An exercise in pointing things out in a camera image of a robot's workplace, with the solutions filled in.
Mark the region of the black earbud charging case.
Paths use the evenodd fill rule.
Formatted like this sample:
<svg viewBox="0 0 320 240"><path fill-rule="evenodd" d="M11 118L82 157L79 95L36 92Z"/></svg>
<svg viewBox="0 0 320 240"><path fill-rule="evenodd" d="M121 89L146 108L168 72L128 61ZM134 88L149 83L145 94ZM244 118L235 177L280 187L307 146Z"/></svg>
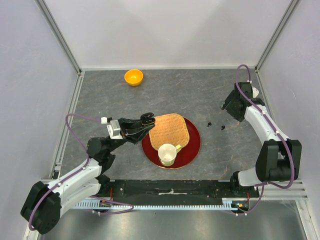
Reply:
<svg viewBox="0 0 320 240"><path fill-rule="evenodd" d="M140 121L142 126L148 126L154 125L156 119L154 118L154 114L152 112L147 112L140 116Z"/></svg>

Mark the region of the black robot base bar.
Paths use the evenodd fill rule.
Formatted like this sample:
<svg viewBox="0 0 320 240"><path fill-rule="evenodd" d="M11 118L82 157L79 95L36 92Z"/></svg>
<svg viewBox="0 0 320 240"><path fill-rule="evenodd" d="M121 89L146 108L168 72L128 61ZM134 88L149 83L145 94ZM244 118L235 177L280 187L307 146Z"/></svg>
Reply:
<svg viewBox="0 0 320 240"><path fill-rule="evenodd" d="M124 198L159 196L162 194L182 194L189 196L210 196L213 198L258 198L259 191L253 186L239 186L229 181L219 180L141 180L116 179L101 185L100 197Z"/></svg>

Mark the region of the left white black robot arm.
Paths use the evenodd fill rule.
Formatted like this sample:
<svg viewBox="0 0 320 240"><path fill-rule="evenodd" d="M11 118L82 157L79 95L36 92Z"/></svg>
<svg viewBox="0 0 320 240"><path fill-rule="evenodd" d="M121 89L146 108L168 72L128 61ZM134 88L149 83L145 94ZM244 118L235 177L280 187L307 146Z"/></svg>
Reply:
<svg viewBox="0 0 320 240"><path fill-rule="evenodd" d="M85 161L56 180L38 181L31 187L20 211L30 231L45 235L74 205L95 195L106 196L110 179L104 173L116 158L112 152L125 143L138 144L156 123L152 112L139 119L101 117L97 121L106 125L108 135L93 137L82 146Z"/></svg>

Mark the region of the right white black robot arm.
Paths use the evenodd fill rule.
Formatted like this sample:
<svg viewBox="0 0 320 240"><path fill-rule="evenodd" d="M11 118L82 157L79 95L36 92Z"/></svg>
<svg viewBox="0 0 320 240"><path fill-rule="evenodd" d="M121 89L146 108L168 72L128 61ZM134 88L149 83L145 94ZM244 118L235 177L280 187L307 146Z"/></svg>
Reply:
<svg viewBox="0 0 320 240"><path fill-rule="evenodd" d="M247 187L265 185L290 188L299 176L302 144L297 139L290 139L278 128L263 100L254 96L251 83L235 83L234 90L221 108L237 121L250 123L262 144L255 166L233 173L230 193L240 197Z"/></svg>

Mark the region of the woven bamboo tray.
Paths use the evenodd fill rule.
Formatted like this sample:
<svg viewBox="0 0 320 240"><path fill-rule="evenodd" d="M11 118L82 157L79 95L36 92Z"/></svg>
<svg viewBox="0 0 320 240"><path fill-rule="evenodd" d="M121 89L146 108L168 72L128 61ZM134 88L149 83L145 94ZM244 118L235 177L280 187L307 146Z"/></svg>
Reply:
<svg viewBox="0 0 320 240"><path fill-rule="evenodd" d="M157 151L164 144L185 147L190 135L185 119L177 113L155 117L155 127L149 132L151 146Z"/></svg>

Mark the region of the cream mug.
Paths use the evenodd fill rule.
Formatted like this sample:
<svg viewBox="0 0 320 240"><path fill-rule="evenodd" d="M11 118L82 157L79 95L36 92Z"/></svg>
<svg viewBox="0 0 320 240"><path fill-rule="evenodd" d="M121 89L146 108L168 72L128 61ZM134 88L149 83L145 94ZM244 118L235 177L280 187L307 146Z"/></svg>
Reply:
<svg viewBox="0 0 320 240"><path fill-rule="evenodd" d="M177 146L169 143L161 145L157 151L160 163L165 167L172 166L181 149L182 146L180 144Z"/></svg>

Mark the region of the orange bowl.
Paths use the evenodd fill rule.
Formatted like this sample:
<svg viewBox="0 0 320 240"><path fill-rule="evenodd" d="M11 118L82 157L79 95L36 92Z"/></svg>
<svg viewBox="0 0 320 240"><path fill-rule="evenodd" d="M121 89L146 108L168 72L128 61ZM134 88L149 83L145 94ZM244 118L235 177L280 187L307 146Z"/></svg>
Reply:
<svg viewBox="0 0 320 240"><path fill-rule="evenodd" d="M124 75L124 80L130 86L136 87L143 81L144 74L139 69L128 70Z"/></svg>

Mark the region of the red round plate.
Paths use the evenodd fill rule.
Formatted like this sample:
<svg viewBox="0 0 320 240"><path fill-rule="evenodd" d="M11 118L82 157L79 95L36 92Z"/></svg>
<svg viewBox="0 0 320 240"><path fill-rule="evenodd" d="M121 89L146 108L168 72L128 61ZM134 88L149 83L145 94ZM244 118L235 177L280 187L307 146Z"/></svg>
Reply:
<svg viewBox="0 0 320 240"><path fill-rule="evenodd" d="M142 149L146 157L155 165L163 169L179 169L190 164L197 156L201 148L201 136L197 127L187 118L184 117L186 127L190 136L188 144L183 147L171 166L164 166L158 157L158 152L152 147L150 137L147 135L141 142Z"/></svg>

